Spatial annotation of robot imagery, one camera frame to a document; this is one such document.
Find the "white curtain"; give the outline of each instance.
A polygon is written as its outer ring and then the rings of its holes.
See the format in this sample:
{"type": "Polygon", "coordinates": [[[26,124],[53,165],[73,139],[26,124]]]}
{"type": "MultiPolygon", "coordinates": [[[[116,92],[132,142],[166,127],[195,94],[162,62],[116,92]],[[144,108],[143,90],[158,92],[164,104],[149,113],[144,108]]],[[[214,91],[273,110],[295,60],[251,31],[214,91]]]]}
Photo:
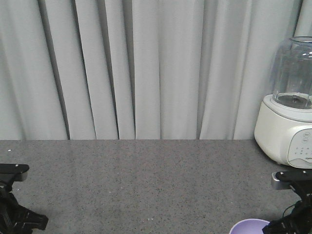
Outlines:
{"type": "Polygon", "coordinates": [[[0,0],[0,139],[251,139],[304,0],[0,0]]]}

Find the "lavender bowl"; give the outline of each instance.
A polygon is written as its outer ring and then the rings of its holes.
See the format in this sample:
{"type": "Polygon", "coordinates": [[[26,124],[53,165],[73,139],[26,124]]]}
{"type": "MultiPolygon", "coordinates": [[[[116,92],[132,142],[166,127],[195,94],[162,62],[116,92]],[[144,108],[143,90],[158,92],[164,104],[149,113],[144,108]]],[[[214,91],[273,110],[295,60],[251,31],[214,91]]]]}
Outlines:
{"type": "Polygon", "coordinates": [[[263,234],[262,228],[267,226],[269,221],[249,218],[236,223],[229,234],[263,234]]]}

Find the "blender jar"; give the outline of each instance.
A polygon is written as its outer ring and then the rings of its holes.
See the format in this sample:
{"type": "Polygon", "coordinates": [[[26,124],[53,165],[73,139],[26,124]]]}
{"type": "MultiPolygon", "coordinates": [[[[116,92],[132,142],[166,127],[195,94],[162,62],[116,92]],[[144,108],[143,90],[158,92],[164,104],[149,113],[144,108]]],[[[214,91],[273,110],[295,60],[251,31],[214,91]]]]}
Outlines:
{"type": "Polygon", "coordinates": [[[312,109],[312,37],[283,41],[272,70],[273,98],[297,109],[312,109]]]}

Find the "white blender base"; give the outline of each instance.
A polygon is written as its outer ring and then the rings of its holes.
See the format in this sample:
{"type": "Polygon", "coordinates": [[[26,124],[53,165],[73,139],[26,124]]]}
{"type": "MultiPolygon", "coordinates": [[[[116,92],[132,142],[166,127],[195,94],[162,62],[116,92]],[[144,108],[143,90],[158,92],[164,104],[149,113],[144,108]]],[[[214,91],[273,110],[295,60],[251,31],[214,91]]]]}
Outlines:
{"type": "Polygon", "coordinates": [[[272,102],[272,95],[266,96],[261,103],[254,131],[258,145],[278,163],[297,168],[312,168],[312,123],[278,115],[272,109],[275,108],[274,105],[280,104],[269,102],[272,102]]]}

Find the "gray countertop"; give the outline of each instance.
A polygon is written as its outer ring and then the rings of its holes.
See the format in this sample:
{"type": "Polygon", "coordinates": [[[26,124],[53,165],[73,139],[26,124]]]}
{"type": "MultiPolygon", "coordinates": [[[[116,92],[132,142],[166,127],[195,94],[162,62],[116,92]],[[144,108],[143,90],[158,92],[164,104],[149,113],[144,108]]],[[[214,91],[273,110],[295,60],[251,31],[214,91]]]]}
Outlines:
{"type": "Polygon", "coordinates": [[[0,155],[30,166],[13,192],[49,217],[35,234],[227,234],[299,200],[253,140],[5,140],[0,155]]]}

